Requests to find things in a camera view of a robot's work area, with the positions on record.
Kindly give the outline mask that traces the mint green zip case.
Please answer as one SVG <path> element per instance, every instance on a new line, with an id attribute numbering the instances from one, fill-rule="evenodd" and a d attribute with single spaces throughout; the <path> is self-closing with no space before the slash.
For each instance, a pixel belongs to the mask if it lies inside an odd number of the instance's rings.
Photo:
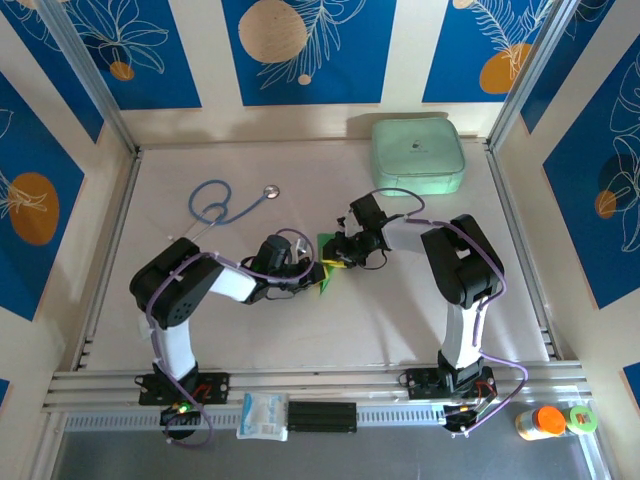
<path id="1" fill-rule="evenodd" d="M 446 118 L 388 119 L 373 125 L 371 174 L 387 196 L 456 192 L 466 157 L 459 134 Z"/>

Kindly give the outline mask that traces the aluminium side rail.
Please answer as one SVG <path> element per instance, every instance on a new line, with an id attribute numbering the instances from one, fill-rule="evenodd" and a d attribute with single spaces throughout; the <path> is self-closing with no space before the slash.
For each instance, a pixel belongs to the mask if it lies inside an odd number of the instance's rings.
<path id="1" fill-rule="evenodd" d="M 543 343 L 547 349 L 547 355 L 551 361 L 562 360 L 563 354 L 556 342 L 553 326 L 545 307 L 545 298 L 539 285 L 534 265 L 529 256 L 528 247 L 517 215 L 515 201 L 512 199 L 506 177 L 499 164 L 498 156 L 488 141 L 485 142 L 485 151 L 488 166 L 502 205 L 516 256 L 520 264 L 524 283 L 532 302 L 535 317 L 543 337 Z"/>
<path id="2" fill-rule="evenodd" d="M 139 150 L 126 168 L 124 184 L 114 188 L 116 202 L 109 206 L 108 215 L 103 223 L 98 242 L 99 269 L 93 281 L 90 297 L 84 309 L 82 328 L 78 334 L 74 355 L 70 361 L 70 370 L 77 371 L 86 367 L 85 348 L 91 346 L 97 331 L 99 317 L 104 305 L 109 281 L 115 264 L 116 254 L 122 238 L 126 217 L 133 198 L 137 178 L 140 172 L 143 152 Z"/>

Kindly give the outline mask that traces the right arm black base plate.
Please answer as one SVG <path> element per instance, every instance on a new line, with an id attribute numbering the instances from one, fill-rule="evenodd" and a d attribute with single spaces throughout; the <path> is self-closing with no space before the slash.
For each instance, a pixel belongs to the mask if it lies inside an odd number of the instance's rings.
<path id="1" fill-rule="evenodd" d="M 411 368 L 404 375 L 410 400 L 457 401 L 497 397 L 497 389 L 490 382 L 493 371 L 487 366 L 464 379 L 455 378 L 438 368 Z"/>

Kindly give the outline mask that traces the black slotted block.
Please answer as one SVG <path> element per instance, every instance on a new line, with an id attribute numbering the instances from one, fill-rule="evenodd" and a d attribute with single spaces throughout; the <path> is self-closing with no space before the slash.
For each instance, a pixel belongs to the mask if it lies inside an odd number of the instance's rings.
<path id="1" fill-rule="evenodd" d="M 300 433 L 355 433 L 357 406 L 352 402 L 290 401 L 287 428 Z"/>

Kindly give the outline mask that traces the aluminium cross rail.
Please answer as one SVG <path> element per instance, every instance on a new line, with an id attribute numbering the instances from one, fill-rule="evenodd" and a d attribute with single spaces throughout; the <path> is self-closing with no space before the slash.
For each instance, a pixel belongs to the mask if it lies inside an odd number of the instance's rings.
<path id="1" fill-rule="evenodd" d="M 360 405 L 406 405 L 407 365 L 302 369 L 232 369 L 222 387 L 227 405 L 238 405 L 247 392 L 285 393 L 292 400 L 346 401 Z M 592 388 L 578 361 L 527 362 L 528 381 L 516 395 L 522 402 L 590 400 Z M 142 371 L 56 372 L 43 401 L 46 412 L 139 409 Z"/>

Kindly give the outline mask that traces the orange lid jar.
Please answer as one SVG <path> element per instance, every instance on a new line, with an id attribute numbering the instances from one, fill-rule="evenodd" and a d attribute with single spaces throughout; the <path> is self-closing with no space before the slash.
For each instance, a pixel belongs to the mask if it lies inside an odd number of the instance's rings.
<path id="1" fill-rule="evenodd" d="M 559 437 L 566 432 L 563 413 L 553 406 L 542 406 L 519 414 L 515 419 L 518 434 L 527 441 Z"/>

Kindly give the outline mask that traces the aluminium frame post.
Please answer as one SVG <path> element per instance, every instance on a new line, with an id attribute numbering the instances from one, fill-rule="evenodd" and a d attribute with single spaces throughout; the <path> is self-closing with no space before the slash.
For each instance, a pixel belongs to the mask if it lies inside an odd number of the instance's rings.
<path id="1" fill-rule="evenodd" d="M 539 34 L 531 47 L 522 70 L 514 81 L 513 88 L 499 112 L 499 115 L 486 137 L 489 152 L 495 154 L 504 143 L 520 110 L 529 97 L 557 43 L 580 0 L 554 0 L 549 15 L 541 26 Z"/>
<path id="2" fill-rule="evenodd" d="M 124 148 L 136 156 L 139 145 L 73 23 L 57 0 L 34 0 L 36 10 L 103 120 Z"/>

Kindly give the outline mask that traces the blue stethoscope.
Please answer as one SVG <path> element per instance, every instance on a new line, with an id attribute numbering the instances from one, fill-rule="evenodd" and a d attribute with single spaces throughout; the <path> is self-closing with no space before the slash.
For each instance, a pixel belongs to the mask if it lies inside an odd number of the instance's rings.
<path id="1" fill-rule="evenodd" d="M 202 210 L 197 211 L 195 208 L 195 199 L 197 195 L 209 186 L 220 186 L 225 191 L 224 198 L 219 202 L 213 202 L 206 205 Z M 187 201 L 187 209 L 188 213 L 191 215 L 193 222 L 192 224 L 180 235 L 186 236 L 196 225 L 202 224 L 203 227 L 200 231 L 198 231 L 194 236 L 190 238 L 191 241 L 195 241 L 200 236 L 204 235 L 208 230 L 216 226 L 224 226 L 232 224 L 233 222 L 241 219 L 246 216 L 253 210 L 255 210 L 258 206 L 264 203 L 267 200 L 276 199 L 280 195 L 280 189 L 278 186 L 270 184 L 264 187 L 261 196 L 251 203 L 244 210 L 236 213 L 232 216 L 229 216 L 229 202 L 233 196 L 233 190 L 231 185 L 221 179 L 211 179 L 207 180 L 200 185 L 198 185 L 189 195 Z M 173 242 L 177 240 L 179 235 L 168 235 L 167 240 L 169 242 Z"/>

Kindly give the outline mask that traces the green square paper sheet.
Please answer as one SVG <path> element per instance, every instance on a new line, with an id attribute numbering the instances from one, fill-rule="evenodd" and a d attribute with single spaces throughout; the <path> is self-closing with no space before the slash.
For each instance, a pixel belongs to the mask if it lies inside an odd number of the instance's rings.
<path id="1" fill-rule="evenodd" d="M 324 246 L 333 238 L 334 235 L 330 233 L 319 233 L 316 237 L 318 246 L 318 261 L 323 266 L 325 275 L 324 279 L 320 282 L 320 295 L 323 295 L 326 291 L 333 271 L 336 269 L 347 268 L 347 266 L 342 261 L 326 260 L 324 258 Z"/>

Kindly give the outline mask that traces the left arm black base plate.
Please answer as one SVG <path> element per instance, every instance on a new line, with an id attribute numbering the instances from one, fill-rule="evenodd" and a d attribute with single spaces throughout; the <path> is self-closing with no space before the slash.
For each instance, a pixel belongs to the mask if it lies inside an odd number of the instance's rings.
<path id="1" fill-rule="evenodd" d="M 226 404 L 230 375 L 196 372 L 186 375 L 178 383 L 196 402 L 203 405 Z M 143 406 L 169 406 L 186 401 L 187 397 L 162 372 L 138 375 L 134 383 L 139 387 L 138 403 Z"/>

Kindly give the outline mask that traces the white gauze packet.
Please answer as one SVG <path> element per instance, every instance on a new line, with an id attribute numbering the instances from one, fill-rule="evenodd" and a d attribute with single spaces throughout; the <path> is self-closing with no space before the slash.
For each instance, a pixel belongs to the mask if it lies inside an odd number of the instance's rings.
<path id="1" fill-rule="evenodd" d="M 284 393 L 246 393 L 236 438 L 286 442 L 288 400 Z"/>

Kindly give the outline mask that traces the green lidded container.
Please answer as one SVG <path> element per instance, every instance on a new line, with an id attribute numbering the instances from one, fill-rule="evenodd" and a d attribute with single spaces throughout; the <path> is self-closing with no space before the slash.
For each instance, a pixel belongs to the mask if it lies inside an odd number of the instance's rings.
<path id="1" fill-rule="evenodd" d="M 572 406 L 563 411 L 567 429 L 575 435 L 594 433 L 598 428 L 596 414 L 586 406 Z"/>

